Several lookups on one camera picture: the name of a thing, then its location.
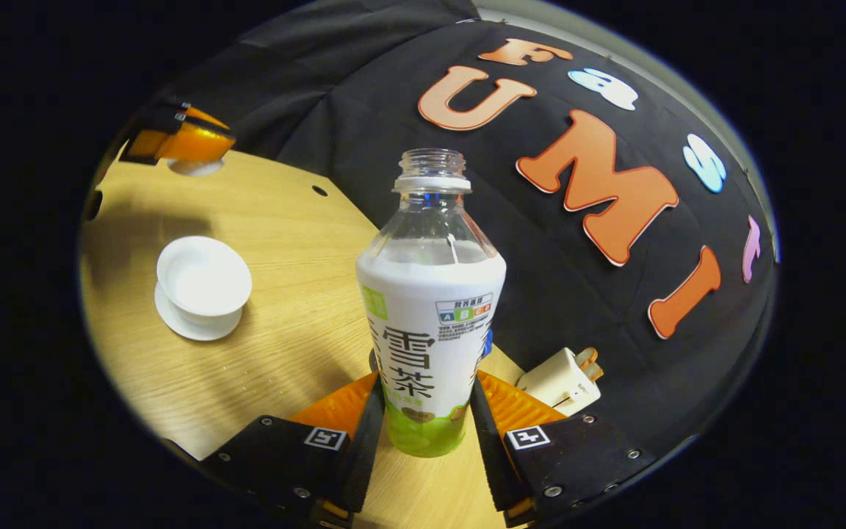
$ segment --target orange robotic arm part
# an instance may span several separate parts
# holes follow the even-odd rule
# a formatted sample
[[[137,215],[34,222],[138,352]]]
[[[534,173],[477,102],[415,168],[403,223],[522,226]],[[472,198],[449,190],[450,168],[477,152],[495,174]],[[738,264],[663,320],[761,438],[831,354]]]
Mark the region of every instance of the orange robotic arm part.
[[[211,163],[236,143],[228,125],[188,103],[166,101],[145,112],[120,161],[154,165],[162,158]]]
[[[505,442],[507,432],[511,430],[545,425],[548,422],[567,418],[563,413],[497,376],[489,375],[481,370],[477,371],[477,375],[502,443]],[[507,454],[507,461],[514,465],[510,454]],[[532,508],[534,508],[534,501],[531,498],[524,498],[517,505],[507,509],[508,518],[518,518]]]

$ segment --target black fabric backdrop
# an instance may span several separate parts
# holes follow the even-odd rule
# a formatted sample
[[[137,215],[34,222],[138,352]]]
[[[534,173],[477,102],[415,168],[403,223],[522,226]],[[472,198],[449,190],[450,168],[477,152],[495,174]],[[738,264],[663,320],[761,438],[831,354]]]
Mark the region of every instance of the black fabric backdrop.
[[[0,4],[0,527],[278,526],[132,416],[90,349],[73,241],[131,112],[293,4]],[[571,9],[732,120],[766,171],[784,260],[766,352],[719,421],[568,526],[846,526],[846,2]]]
[[[378,227],[397,208],[391,192],[397,161],[409,148],[453,148],[466,157],[473,181],[467,211],[504,256],[507,281],[494,316],[494,341],[530,370],[563,346],[595,346],[602,399],[589,409],[614,421],[648,449],[665,454],[701,431],[759,352],[776,269],[772,234],[739,164],[707,127],[650,81],[574,44],[507,24],[459,21],[477,17],[466,1],[441,3],[327,0],[243,34],[238,43],[181,77],[185,99],[231,124],[236,148],[328,176]],[[479,60],[506,39],[569,51],[573,60],[511,66]],[[427,88],[453,65],[489,73],[452,100],[474,107],[513,78],[538,94],[515,101],[493,121],[467,132],[444,130],[416,109]],[[594,68],[630,84],[635,111],[615,107],[567,77]],[[282,84],[270,82],[282,79]],[[514,168],[537,156],[571,124],[571,109],[603,120],[617,134],[615,170],[652,165],[667,175],[681,202],[668,209],[614,267],[591,243],[583,217],[563,208],[561,191],[547,195]],[[704,138],[726,165],[723,191],[712,194],[684,163],[688,134]],[[742,281],[748,215],[762,229],[753,280]],[[702,245],[715,251],[723,276],[660,339],[648,305],[667,297],[698,264]]]

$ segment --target white teacup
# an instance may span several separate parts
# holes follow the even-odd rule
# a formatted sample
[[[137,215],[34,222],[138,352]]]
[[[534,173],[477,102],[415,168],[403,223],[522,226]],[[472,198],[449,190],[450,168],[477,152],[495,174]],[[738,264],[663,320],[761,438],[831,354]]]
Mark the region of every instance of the white teacup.
[[[185,338],[218,339],[237,327],[253,290],[250,268],[233,248],[209,238],[182,237],[156,264],[155,308]]]

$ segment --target wooden table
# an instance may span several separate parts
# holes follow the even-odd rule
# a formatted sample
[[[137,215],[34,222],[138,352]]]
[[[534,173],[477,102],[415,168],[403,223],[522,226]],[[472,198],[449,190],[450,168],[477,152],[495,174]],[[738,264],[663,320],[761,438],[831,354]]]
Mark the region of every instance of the wooden table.
[[[231,151],[199,178],[117,162],[98,189],[81,235],[85,314],[105,370],[156,434],[205,458],[256,416],[288,417],[369,373],[355,259],[377,229],[331,181]],[[214,342],[181,338],[155,311],[156,259],[186,235],[224,241],[253,275],[241,322]],[[481,369],[522,373],[497,349]],[[397,452],[382,432],[355,526],[504,527],[471,416],[466,432],[436,459]]]

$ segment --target white plug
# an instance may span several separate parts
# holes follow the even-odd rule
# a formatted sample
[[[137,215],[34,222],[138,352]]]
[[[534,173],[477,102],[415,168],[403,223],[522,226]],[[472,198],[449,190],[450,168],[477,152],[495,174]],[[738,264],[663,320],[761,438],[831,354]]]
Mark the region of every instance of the white plug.
[[[562,348],[543,364],[523,374],[517,387],[560,413],[571,416],[601,396],[594,382],[602,376],[602,368],[595,362],[598,355],[595,348],[585,348],[578,355]]]

